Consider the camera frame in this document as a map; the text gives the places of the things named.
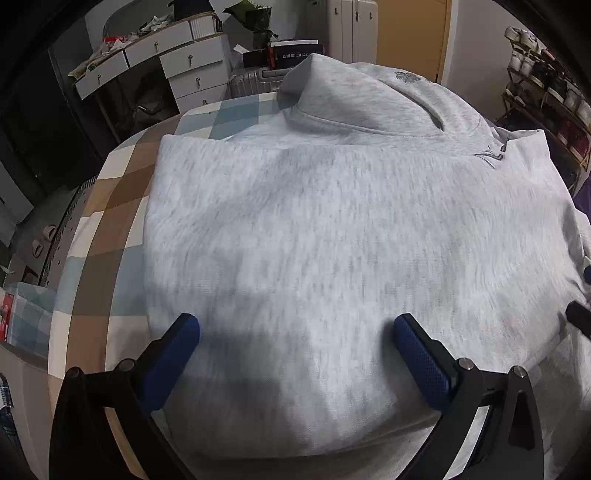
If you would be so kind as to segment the dark flower bouquet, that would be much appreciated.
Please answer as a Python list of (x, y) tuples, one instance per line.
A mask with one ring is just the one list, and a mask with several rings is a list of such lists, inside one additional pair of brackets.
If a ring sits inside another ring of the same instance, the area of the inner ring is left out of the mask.
[(270, 30), (270, 6), (242, 0), (226, 7), (223, 11), (235, 18), (246, 30), (252, 32), (254, 49), (269, 47), (271, 40), (277, 37), (276, 33)]

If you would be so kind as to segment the checked bed sheet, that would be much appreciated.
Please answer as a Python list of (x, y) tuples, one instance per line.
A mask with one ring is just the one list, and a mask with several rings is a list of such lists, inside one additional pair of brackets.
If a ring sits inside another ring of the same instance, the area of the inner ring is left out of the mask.
[(167, 134), (227, 139), (263, 124), (294, 100), (276, 92), (196, 107), (149, 127), (111, 151), (74, 229), (49, 337), (50, 400), (66, 372), (113, 369), (150, 342), (143, 288), (143, 226), (160, 141)]

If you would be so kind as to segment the bamboo shoe rack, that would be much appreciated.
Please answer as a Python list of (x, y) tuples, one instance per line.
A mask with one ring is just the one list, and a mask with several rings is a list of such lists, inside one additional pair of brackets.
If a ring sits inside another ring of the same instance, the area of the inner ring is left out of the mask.
[(505, 38), (512, 51), (502, 92), (505, 112), (497, 123), (543, 131), (552, 161), (574, 194), (590, 172), (590, 102), (533, 33), (509, 26)]

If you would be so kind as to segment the wooden door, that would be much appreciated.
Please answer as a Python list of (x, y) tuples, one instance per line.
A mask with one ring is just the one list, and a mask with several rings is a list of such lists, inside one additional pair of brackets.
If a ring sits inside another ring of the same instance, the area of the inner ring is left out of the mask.
[(377, 64), (440, 80), (452, 6), (447, 0), (379, 0)]

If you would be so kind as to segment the white drawer desk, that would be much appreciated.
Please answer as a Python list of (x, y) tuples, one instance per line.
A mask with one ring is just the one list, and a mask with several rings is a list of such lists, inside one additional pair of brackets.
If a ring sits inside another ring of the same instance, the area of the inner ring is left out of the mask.
[(75, 82), (81, 99), (124, 74), (154, 67), (165, 78), (179, 112), (228, 97), (228, 36), (212, 12), (173, 22), (125, 43)]

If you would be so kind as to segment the silver flat suitcase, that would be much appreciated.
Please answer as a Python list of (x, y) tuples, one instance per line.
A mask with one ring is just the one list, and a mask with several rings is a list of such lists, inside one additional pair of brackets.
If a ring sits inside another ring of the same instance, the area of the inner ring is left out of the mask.
[(228, 81), (231, 98), (270, 93), (280, 89), (283, 79), (291, 69), (270, 70), (269, 68), (254, 68), (238, 70)]

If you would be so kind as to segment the black red box on suitcase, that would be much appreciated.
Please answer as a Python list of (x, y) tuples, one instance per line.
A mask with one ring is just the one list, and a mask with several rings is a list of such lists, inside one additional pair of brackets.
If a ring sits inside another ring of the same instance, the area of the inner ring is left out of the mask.
[(321, 43), (311, 43), (304, 40), (271, 43), (267, 48), (271, 70), (294, 68), (308, 56), (324, 53), (325, 48)]

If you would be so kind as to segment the white upright suitcase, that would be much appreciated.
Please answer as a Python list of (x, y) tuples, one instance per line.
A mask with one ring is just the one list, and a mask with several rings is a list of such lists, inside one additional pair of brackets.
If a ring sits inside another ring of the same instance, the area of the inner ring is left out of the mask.
[(344, 63), (377, 62), (378, 3), (331, 0), (327, 3), (328, 53)]

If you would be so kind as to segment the light grey hoodie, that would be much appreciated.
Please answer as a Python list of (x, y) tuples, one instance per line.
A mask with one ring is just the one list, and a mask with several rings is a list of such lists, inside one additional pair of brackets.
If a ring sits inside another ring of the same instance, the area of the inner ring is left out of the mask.
[(165, 407), (200, 479), (393, 479), (433, 428), (389, 339), (411, 313), (455, 356), (533, 377), (544, 475), (590, 428), (590, 223), (545, 134), (490, 125), (416, 74), (314, 55), (280, 113), (164, 136), (144, 222), (151, 334), (200, 345)]

